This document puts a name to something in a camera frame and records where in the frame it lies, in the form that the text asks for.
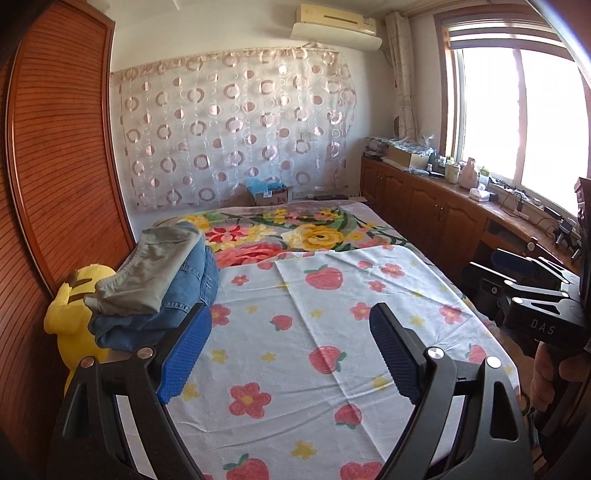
yellow plush toy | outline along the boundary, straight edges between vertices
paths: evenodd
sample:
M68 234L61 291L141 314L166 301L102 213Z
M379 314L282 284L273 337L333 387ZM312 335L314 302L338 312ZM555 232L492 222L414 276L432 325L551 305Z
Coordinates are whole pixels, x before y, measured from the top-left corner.
M109 349L96 346L95 336L88 331L92 312L84 305L83 299L84 295L95 291L97 281L114 274L112 268L98 264L73 271L47 308L43 328L46 333L57 335L57 348L61 359L70 369L64 395L78 364L84 357L94 356L99 362L104 362L109 353Z

wall-mounted air conditioner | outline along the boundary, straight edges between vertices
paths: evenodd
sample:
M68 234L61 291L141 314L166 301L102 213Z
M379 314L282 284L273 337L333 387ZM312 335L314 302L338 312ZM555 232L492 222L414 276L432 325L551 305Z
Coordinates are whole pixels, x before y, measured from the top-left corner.
M310 4L298 7L291 38L366 51L377 50L382 44L373 18Z

human hand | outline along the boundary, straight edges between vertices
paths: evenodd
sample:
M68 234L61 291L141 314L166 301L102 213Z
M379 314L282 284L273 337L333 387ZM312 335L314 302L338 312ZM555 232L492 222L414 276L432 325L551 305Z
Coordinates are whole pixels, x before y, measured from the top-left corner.
M591 356L580 353L560 362L558 373L569 382L584 382L591 368ZM546 411L554 400L554 365L548 351L548 346L540 342L534 359L534 376L531 380L530 396L534 408Z

cardboard box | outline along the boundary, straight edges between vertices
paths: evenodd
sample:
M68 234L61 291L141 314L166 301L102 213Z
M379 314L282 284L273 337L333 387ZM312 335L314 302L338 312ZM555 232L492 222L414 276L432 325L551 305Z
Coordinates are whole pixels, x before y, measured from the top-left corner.
M392 145L388 146L388 158L400 163L406 168L427 168L429 163L429 157L427 155L417 155L416 153L408 153L403 150L399 150Z
M282 205L287 203L289 197L289 187L284 187L279 190L270 190L264 193L255 193L252 195L252 200L257 207L266 207L269 205Z

slatted wooden door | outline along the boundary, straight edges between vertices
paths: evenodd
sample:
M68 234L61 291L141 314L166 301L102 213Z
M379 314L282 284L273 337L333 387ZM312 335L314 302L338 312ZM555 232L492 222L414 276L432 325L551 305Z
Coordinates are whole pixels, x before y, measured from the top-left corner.
M0 428L41 477L67 374L47 306L73 268L116 268L133 246L108 124L112 34L92 7L57 1L0 70Z

